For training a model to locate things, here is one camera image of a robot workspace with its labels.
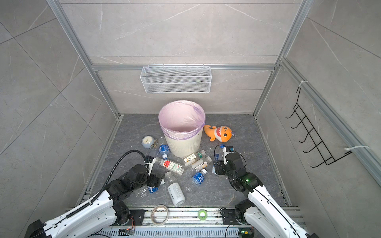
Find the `blue label bottle front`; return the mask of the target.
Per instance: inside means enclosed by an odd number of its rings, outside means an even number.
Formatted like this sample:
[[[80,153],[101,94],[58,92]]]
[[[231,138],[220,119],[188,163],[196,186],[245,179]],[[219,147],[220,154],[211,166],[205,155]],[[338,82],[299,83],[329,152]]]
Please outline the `blue label bottle front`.
[[[157,192],[158,190],[159,190],[158,187],[145,186],[145,187],[141,187],[141,188],[137,189],[135,191],[135,194],[138,198],[145,198],[145,197]]]

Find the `small blue label bottle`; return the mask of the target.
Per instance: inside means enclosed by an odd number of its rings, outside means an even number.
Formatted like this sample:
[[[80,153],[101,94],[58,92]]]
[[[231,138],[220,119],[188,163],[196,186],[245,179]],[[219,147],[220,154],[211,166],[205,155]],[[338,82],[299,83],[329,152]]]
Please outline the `small blue label bottle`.
[[[192,192],[192,191],[195,191],[197,188],[199,188],[201,184],[204,182],[206,174],[207,174],[206,169],[202,169],[196,172],[189,180],[189,183],[187,185],[187,191]]]

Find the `white label large bottle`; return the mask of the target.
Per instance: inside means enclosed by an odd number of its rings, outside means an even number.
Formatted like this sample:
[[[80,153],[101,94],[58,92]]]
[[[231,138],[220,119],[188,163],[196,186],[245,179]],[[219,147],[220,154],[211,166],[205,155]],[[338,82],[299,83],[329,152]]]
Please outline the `white label large bottle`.
[[[179,183],[171,172],[165,174],[165,183],[174,206],[180,206],[185,202],[185,196]]]

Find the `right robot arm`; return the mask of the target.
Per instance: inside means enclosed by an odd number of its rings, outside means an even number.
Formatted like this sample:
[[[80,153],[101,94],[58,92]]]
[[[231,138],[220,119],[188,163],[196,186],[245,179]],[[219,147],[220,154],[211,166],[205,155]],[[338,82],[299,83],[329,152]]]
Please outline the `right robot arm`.
[[[227,176],[238,192],[248,192],[248,198],[235,206],[235,216],[265,238],[317,238],[297,224],[272,198],[262,181],[246,170],[239,153],[228,153],[223,160],[215,160],[217,175]]]

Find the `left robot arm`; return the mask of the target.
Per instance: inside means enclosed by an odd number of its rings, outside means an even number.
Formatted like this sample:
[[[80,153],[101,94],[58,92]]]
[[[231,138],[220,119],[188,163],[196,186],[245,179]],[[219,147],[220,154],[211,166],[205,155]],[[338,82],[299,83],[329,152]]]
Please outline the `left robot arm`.
[[[159,159],[149,154],[144,156],[144,164],[133,166],[128,172],[117,179],[111,177],[128,155],[137,153],[130,150],[116,162],[100,191],[93,197],[47,222],[37,220],[31,223],[25,233],[26,238],[86,238],[104,227],[118,224],[124,225],[131,218],[130,209],[124,203],[125,199],[144,186],[158,187],[162,177],[152,173],[153,165]]]

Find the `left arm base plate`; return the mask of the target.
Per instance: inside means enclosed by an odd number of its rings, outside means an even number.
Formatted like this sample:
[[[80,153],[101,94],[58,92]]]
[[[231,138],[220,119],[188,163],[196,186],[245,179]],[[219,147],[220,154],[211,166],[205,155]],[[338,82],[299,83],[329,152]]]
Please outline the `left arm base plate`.
[[[116,224],[119,226],[141,226],[145,216],[144,209],[133,209],[129,212],[118,216]]]

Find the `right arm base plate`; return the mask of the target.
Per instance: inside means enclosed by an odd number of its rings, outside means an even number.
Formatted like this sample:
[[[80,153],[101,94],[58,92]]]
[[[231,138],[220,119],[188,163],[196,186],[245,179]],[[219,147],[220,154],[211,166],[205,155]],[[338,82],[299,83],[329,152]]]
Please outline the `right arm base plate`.
[[[222,207],[219,209],[219,212],[222,216],[224,225],[247,225],[235,209],[227,209]]]

